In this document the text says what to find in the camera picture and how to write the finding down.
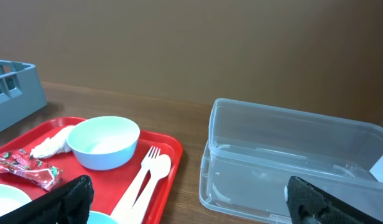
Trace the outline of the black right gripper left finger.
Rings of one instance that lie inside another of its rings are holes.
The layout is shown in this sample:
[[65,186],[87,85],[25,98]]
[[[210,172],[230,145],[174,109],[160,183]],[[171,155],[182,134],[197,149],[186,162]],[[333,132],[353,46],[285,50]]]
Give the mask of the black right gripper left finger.
[[0,224],[86,224],[94,198],[91,177],[81,175],[0,217]]

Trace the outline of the mint green bowl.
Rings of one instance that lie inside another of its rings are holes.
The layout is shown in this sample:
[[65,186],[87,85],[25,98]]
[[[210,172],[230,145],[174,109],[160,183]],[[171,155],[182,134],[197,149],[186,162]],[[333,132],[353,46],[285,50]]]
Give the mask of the mint green bowl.
[[118,222],[105,213],[91,210],[86,224],[118,224]]

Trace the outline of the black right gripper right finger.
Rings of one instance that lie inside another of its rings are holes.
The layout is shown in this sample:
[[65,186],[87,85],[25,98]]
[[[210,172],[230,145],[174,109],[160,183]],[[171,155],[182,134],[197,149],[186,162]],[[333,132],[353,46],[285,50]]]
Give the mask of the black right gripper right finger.
[[286,185],[286,204],[293,224],[383,224],[297,176]]

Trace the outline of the light blue bowl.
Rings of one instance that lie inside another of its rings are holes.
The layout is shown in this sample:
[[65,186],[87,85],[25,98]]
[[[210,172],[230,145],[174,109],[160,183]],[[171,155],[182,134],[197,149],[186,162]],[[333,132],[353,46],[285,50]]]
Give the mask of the light blue bowl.
[[91,170],[111,170],[135,153],[141,130],[128,118],[100,116],[77,124],[66,142],[78,162]]

